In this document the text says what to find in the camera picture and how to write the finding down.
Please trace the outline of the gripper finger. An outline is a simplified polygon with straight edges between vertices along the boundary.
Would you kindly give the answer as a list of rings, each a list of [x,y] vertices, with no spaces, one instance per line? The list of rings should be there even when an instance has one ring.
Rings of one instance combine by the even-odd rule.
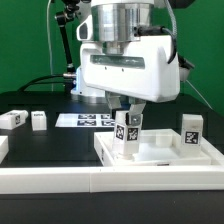
[[[116,111],[121,108],[120,95],[112,92],[105,92],[106,102],[110,109],[111,117],[116,116]]]
[[[138,126],[142,121],[142,112],[145,108],[146,101],[138,98],[129,99],[130,108],[126,113],[126,124]]]

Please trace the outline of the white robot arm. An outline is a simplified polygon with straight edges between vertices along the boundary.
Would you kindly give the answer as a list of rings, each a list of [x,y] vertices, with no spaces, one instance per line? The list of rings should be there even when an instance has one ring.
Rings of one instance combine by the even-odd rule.
[[[148,101],[174,100],[194,65],[177,52],[177,25],[170,0],[82,0],[90,13],[78,26],[81,74],[105,92],[109,107],[127,96],[128,125],[142,121]]]

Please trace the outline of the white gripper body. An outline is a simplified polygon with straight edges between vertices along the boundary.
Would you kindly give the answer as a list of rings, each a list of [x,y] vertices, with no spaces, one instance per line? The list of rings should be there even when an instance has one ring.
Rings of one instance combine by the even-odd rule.
[[[99,43],[81,46],[82,76],[87,86],[152,102],[174,100],[180,91],[178,58],[168,63],[171,37],[142,36],[123,55],[102,53]]]

